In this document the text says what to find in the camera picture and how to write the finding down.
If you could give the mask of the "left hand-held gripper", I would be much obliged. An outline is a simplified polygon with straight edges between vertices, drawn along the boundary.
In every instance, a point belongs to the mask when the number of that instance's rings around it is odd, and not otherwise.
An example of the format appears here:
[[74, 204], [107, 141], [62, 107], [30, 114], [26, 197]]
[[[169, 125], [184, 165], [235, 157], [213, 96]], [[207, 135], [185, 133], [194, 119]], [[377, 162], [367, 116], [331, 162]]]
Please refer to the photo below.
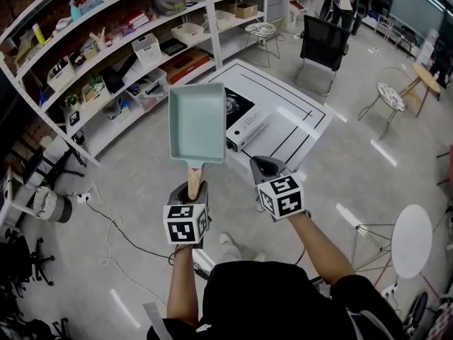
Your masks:
[[203, 237], [210, 228], [208, 182], [200, 184], [195, 200], [189, 199], [188, 183], [182, 183], [169, 196], [163, 209], [164, 229], [169, 244], [203, 248]]

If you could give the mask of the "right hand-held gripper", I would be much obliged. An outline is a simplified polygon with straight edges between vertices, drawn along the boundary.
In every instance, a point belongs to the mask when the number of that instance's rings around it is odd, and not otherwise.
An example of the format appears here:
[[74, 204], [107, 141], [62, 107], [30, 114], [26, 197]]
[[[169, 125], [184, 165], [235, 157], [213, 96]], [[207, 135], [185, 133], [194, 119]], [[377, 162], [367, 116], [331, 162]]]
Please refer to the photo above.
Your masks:
[[305, 212], [304, 189], [296, 172], [272, 157], [254, 156], [249, 164], [261, 207], [274, 222]]

